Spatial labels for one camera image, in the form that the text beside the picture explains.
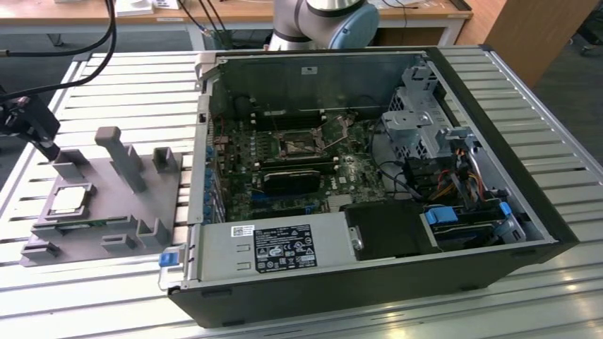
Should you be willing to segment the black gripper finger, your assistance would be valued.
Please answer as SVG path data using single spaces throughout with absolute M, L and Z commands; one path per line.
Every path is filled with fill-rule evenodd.
M 47 159 L 56 159 L 60 148 L 55 144 L 60 122 L 39 97 L 29 97 L 27 113 L 31 116 L 31 142 Z

